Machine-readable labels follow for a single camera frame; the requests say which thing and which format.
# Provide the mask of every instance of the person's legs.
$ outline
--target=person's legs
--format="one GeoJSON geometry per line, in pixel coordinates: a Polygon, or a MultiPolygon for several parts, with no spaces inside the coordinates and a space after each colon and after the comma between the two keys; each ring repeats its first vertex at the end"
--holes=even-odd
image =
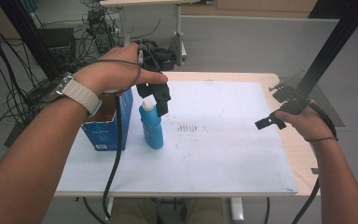
{"type": "Polygon", "coordinates": [[[150,199],[115,198],[110,222],[112,224],[156,224],[156,206],[150,199]]]}
{"type": "Polygon", "coordinates": [[[186,224],[223,224],[221,199],[186,199],[186,224]]]}

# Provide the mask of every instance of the watch strap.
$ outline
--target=watch strap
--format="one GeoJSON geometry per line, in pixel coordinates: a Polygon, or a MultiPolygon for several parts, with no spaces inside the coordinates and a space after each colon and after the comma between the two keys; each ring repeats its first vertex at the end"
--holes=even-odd
{"type": "Polygon", "coordinates": [[[102,100],[99,99],[93,91],[76,82],[74,79],[71,79],[66,84],[62,93],[86,107],[90,117],[95,115],[102,104],[102,100]]]}

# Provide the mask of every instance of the bracelet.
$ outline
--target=bracelet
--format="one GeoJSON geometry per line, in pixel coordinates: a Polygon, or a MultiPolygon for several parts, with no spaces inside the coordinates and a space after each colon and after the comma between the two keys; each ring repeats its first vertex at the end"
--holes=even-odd
{"type": "Polygon", "coordinates": [[[317,138],[317,139],[305,139],[307,142],[320,142],[320,141],[323,141],[323,140],[328,140],[328,139],[333,139],[333,140],[336,140],[338,141],[338,138],[337,137],[325,137],[325,138],[317,138]]]}

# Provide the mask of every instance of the smartwatch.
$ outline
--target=smartwatch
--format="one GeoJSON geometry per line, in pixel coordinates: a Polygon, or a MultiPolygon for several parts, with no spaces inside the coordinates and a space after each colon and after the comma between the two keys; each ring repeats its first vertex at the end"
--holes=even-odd
{"type": "Polygon", "coordinates": [[[102,100],[89,88],[75,81],[72,74],[67,72],[61,83],[46,96],[48,102],[53,102],[60,97],[67,96],[77,101],[89,111],[89,117],[97,113],[102,104],[102,100]]]}

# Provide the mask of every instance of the black pole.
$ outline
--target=black pole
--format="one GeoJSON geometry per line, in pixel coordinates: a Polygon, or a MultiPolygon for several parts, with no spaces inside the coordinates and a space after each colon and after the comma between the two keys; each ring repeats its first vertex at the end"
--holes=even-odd
{"type": "Polygon", "coordinates": [[[37,33],[37,27],[22,6],[21,0],[0,0],[0,6],[48,79],[52,81],[55,77],[59,76],[61,70],[48,51],[48,48],[42,43],[37,33]]]}
{"type": "Polygon", "coordinates": [[[350,7],[339,20],[332,34],[327,38],[297,90],[308,97],[313,87],[322,77],[328,66],[336,58],[342,47],[358,27],[358,0],[352,0],[350,7]]]}

